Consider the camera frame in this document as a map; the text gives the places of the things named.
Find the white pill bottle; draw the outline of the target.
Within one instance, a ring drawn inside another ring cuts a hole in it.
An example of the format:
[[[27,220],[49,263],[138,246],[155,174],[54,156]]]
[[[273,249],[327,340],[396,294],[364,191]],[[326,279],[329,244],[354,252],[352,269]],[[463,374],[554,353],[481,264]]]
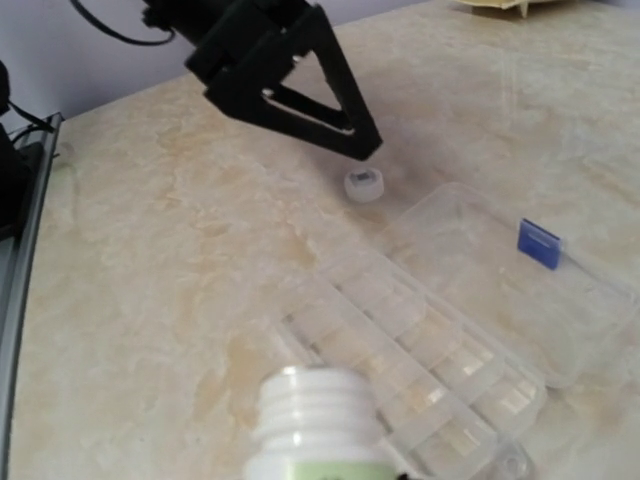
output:
[[[370,381],[343,367],[293,366],[260,385],[244,479],[394,479]]]

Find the white bottle cap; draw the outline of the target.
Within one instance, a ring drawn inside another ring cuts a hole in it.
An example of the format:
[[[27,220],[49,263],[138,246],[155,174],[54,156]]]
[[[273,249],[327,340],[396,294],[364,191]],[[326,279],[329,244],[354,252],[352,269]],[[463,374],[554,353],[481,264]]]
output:
[[[352,201],[369,203],[382,197],[385,185],[382,173],[371,167],[351,170],[344,177],[346,195]]]

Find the clear plastic pill organizer box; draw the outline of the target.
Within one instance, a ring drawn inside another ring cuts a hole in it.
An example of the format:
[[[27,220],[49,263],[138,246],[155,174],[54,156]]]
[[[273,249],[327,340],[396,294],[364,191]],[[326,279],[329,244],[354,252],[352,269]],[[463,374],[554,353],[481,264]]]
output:
[[[461,184],[297,286],[277,327],[365,374],[385,442],[425,479],[527,479],[521,436],[638,315],[638,295]]]

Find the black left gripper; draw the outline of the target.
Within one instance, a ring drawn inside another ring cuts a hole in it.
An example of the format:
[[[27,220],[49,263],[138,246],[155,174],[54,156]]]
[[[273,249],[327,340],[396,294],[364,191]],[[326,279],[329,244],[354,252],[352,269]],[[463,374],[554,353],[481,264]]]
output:
[[[383,140],[324,10],[309,1],[148,1],[149,27],[195,47],[185,65],[226,116],[365,161]],[[338,105],[285,85],[314,55]]]

